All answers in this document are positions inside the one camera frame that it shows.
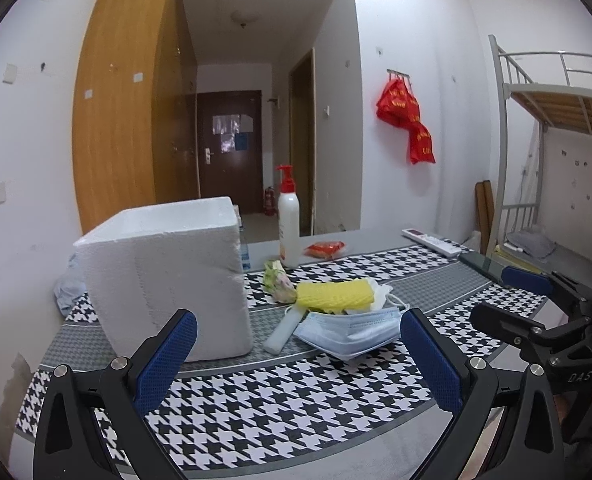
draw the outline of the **white wall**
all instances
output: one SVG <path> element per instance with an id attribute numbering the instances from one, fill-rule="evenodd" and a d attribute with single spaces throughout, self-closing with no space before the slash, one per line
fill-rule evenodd
<path id="1" fill-rule="evenodd" d="M 314 49 L 316 207 L 319 233 L 353 230 L 361 221 L 362 83 L 354 0 L 323 2 L 274 64 L 274 156 L 289 162 L 289 72 Z M 324 114 L 329 106 L 330 115 Z"/>
<path id="2" fill-rule="evenodd" d="M 363 90 L 361 227 L 413 224 L 463 240 L 489 167 L 489 99 L 468 0 L 356 0 Z M 377 47 L 383 54 L 377 53 Z M 379 121 L 388 68 L 409 73 L 436 165 L 408 162 L 408 133 Z"/>
<path id="3" fill-rule="evenodd" d="M 74 79 L 95 2 L 19 0 L 0 24 L 0 403 L 16 353 L 35 369 L 60 326 L 52 287 L 80 236 Z M 13 85 L 2 82 L 7 63 L 18 66 Z"/>
<path id="4" fill-rule="evenodd" d="M 559 51 L 592 54 L 592 17 L 579 0 L 470 0 L 480 31 L 485 53 L 490 102 L 492 147 L 489 174 L 496 187 L 500 126 L 496 76 L 489 47 L 489 34 L 507 52 Z M 560 58 L 517 57 L 519 64 L 536 82 L 566 84 Z M 568 68 L 592 70 L 592 60 L 568 59 Z M 592 88 L 592 76 L 571 74 L 573 85 Z M 535 136 L 537 123 L 519 107 L 508 102 L 508 175 L 506 202 L 525 202 L 535 197 L 538 151 Z M 546 172 L 543 208 L 540 223 L 548 234 L 564 246 L 592 259 L 592 139 L 579 134 L 559 135 L 552 130 L 546 135 Z M 583 162 L 591 162 L 589 169 Z M 575 161 L 580 160 L 583 174 L 575 174 Z M 523 168 L 527 175 L 522 176 Z"/>
<path id="5" fill-rule="evenodd" d="M 199 65 L 198 93 L 260 90 L 263 121 L 263 187 L 274 185 L 272 154 L 272 65 L 269 63 L 239 63 Z"/>

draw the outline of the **blue gripper pad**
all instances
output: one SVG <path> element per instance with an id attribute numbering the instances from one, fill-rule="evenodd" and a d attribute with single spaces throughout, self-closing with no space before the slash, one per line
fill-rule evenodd
<path id="1" fill-rule="evenodd" d="M 505 267 L 501 274 L 504 285 L 522 288 L 538 296 L 549 296 L 554 287 L 547 276 L 534 274 L 516 267 Z"/>
<path id="2" fill-rule="evenodd" d="M 411 310 L 400 319 L 400 334 L 438 407 L 456 415 L 462 408 L 460 376 Z"/>
<path id="3" fill-rule="evenodd" d="M 186 312 L 138 376 L 134 408 L 140 416 L 144 417 L 163 402 L 197 335 L 196 318 Z"/>

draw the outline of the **metal bed frame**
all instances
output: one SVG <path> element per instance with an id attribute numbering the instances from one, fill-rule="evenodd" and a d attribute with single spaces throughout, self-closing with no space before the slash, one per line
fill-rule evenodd
<path id="1" fill-rule="evenodd" d="M 508 233 L 533 226 L 540 214 L 542 182 L 544 175 L 544 138 L 548 128 L 574 130 L 592 136 L 592 89 L 573 86 L 571 73 L 592 75 L 592 70 L 569 68 L 566 57 L 592 59 L 592 54 L 581 52 L 506 52 L 498 46 L 496 37 L 490 35 L 494 70 L 498 84 L 498 103 L 500 108 L 500 159 L 498 168 L 498 186 L 494 204 L 494 220 L 490 230 L 487 257 L 491 258 L 498 243 L 502 244 Z M 514 59 L 516 56 L 558 56 L 562 64 L 567 85 L 540 84 L 525 72 Z M 507 67 L 508 82 L 505 81 L 503 62 Z M 513 98 L 538 121 L 538 171 L 536 201 L 519 204 L 505 204 L 507 178 L 507 101 Z M 565 100 L 564 104 L 553 104 L 552 98 Z"/>

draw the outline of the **white styrofoam box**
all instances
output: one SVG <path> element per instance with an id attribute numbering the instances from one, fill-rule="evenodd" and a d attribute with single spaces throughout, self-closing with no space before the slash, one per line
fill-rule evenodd
<path id="1" fill-rule="evenodd" d="M 130 357 L 179 308 L 198 322 L 186 361 L 251 350 L 238 220 L 228 197 L 127 209 L 74 247 L 118 355 Z"/>

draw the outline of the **fire extinguisher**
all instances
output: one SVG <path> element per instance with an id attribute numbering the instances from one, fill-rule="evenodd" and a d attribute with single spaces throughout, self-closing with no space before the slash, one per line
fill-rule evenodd
<path id="1" fill-rule="evenodd" d="M 276 197 L 274 195 L 274 188 L 268 187 L 265 189 L 265 215 L 274 216 L 276 214 Z"/>

